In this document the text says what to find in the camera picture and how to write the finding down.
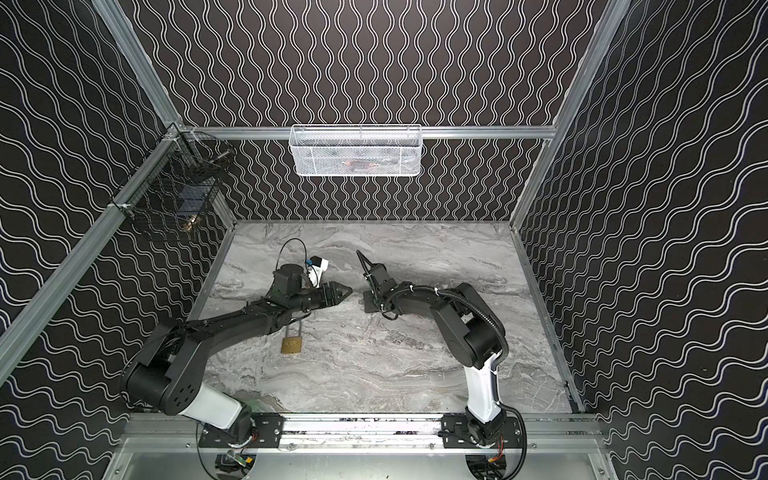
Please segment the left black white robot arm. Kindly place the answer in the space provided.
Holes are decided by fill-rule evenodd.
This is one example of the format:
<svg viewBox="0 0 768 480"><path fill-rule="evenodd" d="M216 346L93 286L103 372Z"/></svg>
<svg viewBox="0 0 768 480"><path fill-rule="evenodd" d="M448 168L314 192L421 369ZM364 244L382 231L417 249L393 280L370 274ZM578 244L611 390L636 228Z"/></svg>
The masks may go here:
<svg viewBox="0 0 768 480"><path fill-rule="evenodd" d="M267 293L215 317L160 322L120 379L129 397L169 416L184 416L243 445L253 436L252 409L204 383L209 358L256 337L269 336L314 311L334 307L353 289L335 281L313 284L305 269L286 264L273 272Z"/></svg>

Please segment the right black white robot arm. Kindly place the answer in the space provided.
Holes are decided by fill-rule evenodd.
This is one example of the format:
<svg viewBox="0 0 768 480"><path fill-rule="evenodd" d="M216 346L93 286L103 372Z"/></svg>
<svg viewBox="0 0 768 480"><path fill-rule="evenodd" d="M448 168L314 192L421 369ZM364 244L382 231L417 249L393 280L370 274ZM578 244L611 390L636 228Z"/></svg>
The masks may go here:
<svg viewBox="0 0 768 480"><path fill-rule="evenodd" d="M468 388L464 438L498 446L507 415L499 398L498 367L509 355L501 320L469 283L452 288L398 282L382 263L356 252L368 284L364 310L394 321L401 316L433 320L449 352L464 367Z"/></svg>

